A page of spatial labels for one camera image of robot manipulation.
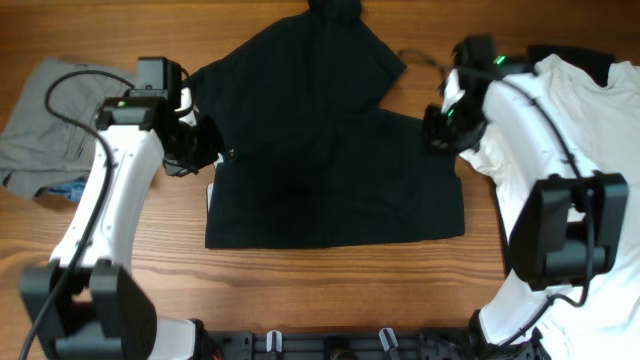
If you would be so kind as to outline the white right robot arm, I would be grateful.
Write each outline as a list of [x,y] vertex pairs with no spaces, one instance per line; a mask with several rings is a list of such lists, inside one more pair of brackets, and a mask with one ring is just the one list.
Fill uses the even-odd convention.
[[617,261],[629,184],[578,146],[541,76],[442,71],[444,101],[427,109],[429,146],[463,157],[495,148],[514,179],[515,193],[498,199],[511,268],[476,316],[491,357],[529,341],[550,311],[588,305]]

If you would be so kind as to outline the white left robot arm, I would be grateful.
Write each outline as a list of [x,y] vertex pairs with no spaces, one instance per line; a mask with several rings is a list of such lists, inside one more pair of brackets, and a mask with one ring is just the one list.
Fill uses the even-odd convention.
[[195,145],[193,102],[135,91],[96,116],[96,153],[69,229],[45,267],[28,269],[20,295],[32,321],[20,351],[49,359],[219,359],[199,320],[157,314],[131,276],[145,196],[166,157]]

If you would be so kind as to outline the black shorts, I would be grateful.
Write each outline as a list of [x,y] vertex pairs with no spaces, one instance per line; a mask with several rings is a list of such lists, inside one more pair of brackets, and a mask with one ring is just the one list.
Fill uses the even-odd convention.
[[420,120],[380,107],[404,63],[358,1],[313,1],[194,73],[224,149],[209,249],[416,242],[465,231],[451,156],[427,151]]

